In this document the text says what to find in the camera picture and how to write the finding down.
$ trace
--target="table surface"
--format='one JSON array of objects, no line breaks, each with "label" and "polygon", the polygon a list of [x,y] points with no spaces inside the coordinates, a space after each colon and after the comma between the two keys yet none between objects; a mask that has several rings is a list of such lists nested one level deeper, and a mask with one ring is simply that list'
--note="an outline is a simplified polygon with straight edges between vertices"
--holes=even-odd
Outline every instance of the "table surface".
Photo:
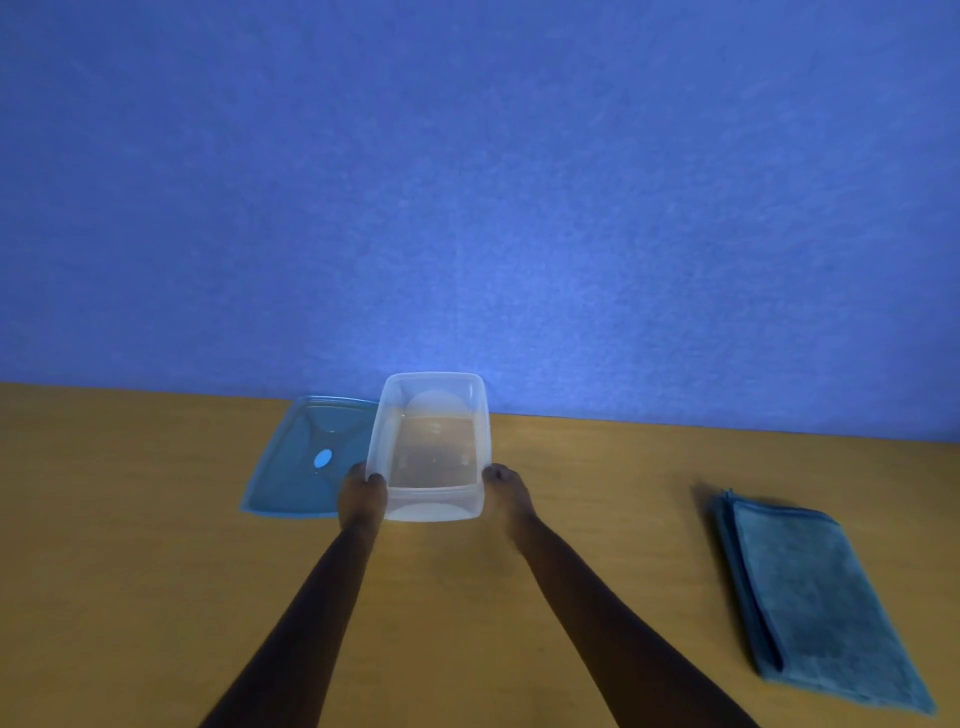
[{"label": "table surface", "polygon": [[[239,512],[289,402],[0,385],[0,715],[191,726],[334,538]],[[928,719],[763,683],[703,506],[719,488],[840,521],[960,725],[960,447],[492,417],[544,520],[763,726]],[[613,726],[483,519],[384,524],[322,726]]]}]

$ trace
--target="blue towel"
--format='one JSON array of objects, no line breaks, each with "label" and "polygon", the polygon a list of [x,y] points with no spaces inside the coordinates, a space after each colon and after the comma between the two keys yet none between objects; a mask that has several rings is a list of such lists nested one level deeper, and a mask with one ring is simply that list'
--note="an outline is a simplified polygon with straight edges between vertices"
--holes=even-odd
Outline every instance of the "blue towel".
[{"label": "blue towel", "polygon": [[763,679],[936,712],[839,523],[731,491],[713,514]]}]

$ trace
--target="plastic container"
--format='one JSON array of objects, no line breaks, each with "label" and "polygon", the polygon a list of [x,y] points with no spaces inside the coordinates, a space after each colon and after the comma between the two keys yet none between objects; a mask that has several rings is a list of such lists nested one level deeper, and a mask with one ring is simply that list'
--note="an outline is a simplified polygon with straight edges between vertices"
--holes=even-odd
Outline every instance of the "plastic container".
[{"label": "plastic container", "polygon": [[391,521],[460,521],[483,511],[491,462],[487,390],[477,375],[389,377],[376,410],[367,473],[387,481]]},{"label": "plastic container", "polygon": [[291,519],[337,515],[340,484],[370,448],[375,401],[301,397],[253,472],[241,510]]}]

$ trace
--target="blue wall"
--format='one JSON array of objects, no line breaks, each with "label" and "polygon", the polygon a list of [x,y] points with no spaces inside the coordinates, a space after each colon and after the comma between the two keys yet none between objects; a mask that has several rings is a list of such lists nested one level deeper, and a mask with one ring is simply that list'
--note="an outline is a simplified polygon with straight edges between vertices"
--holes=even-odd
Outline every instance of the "blue wall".
[{"label": "blue wall", "polygon": [[0,378],[960,440],[956,7],[5,2]]}]

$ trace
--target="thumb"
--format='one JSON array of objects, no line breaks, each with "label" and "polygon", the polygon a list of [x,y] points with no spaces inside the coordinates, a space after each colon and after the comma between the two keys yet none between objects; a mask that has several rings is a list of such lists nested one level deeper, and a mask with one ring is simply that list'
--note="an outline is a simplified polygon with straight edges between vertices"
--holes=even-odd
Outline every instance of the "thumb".
[{"label": "thumb", "polygon": [[514,474],[506,465],[492,463],[483,469],[483,480],[485,483],[502,482],[509,480]]}]

